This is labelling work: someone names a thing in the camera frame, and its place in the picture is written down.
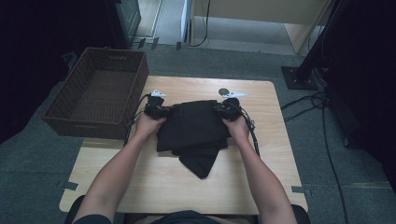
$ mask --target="black t-shirt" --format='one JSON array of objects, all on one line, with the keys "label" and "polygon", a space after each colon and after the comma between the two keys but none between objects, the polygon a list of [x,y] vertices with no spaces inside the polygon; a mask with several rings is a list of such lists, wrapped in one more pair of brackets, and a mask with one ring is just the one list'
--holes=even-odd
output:
[{"label": "black t-shirt", "polygon": [[[152,224],[219,224],[217,221],[200,213],[187,210],[168,214]],[[75,224],[111,224],[111,221],[102,215],[88,215],[80,218]]]}]

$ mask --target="wicker basket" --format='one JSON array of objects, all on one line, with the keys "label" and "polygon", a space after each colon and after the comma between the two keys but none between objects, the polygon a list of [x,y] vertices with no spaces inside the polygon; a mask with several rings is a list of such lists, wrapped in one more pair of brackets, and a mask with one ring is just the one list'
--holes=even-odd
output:
[{"label": "wicker basket", "polygon": [[87,48],[42,119],[59,135],[123,139],[148,75],[145,52]]}]

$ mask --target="light wood tabletop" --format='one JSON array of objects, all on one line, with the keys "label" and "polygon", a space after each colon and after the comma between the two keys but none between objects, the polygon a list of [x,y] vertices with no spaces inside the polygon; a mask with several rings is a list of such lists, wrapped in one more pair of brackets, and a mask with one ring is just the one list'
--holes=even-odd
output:
[{"label": "light wood tabletop", "polygon": [[[198,100],[224,99],[219,89],[245,92],[241,106],[255,120],[262,160],[282,183],[290,202],[307,211],[303,193],[292,192],[300,187],[285,123],[273,83],[269,81],[231,80],[190,77],[148,77],[142,94],[154,90],[166,94],[163,105]],[[76,190],[65,189],[60,202],[62,211],[69,211],[74,200],[87,192],[100,169],[122,148],[121,140],[86,138],[78,154],[69,181]],[[132,181],[121,200],[120,213],[167,214],[194,210],[202,214],[258,215],[248,188],[239,150],[232,138],[222,149],[206,179],[199,179],[171,152],[156,151],[157,137],[152,135],[138,159]]]}]

